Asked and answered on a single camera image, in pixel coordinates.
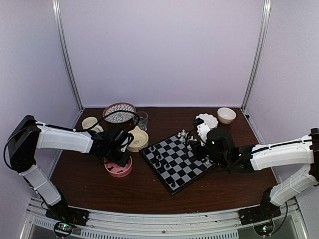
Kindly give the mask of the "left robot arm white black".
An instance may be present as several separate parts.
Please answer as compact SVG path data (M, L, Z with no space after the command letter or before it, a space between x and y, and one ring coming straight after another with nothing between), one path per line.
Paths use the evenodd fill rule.
M49 180L47 172L42 170L43 163L38 163L36 158L51 159L50 166L54 167L58 153L75 151L124 166L130 158L127 147L133 141L133 135L118 125L99 132L94 130L96 126L64 128L26 115L4 146L3 158L8 168L23 177L48 205L53 206L53 214L61 221L69 220L72 211L63 203L62 194Z

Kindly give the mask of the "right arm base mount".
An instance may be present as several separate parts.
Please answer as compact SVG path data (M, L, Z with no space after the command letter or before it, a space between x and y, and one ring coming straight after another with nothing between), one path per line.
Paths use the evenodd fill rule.
M254 224L262 221L270 220L281 215L278 206L255 206L245 208L238 211L241 225Z

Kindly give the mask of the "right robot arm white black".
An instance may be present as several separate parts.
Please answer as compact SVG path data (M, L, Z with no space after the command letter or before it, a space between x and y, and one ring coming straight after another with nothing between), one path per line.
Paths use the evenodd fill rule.
M301 138L267 145L236 147L232 135L222 128L205 130L199 126L198 141L189 142L196 159L208 159L229 173L255 171L290 164L302 164L302 168L283 183L266 192L264 202L256 208L259 219L267 219L288 199L310 186L319 183L319 130Z

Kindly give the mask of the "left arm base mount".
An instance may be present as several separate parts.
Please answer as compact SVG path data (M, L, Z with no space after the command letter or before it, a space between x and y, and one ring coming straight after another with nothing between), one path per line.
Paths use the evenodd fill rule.
M72 225L86 226L89 212L66 205L54 205L46 210L45 216Z

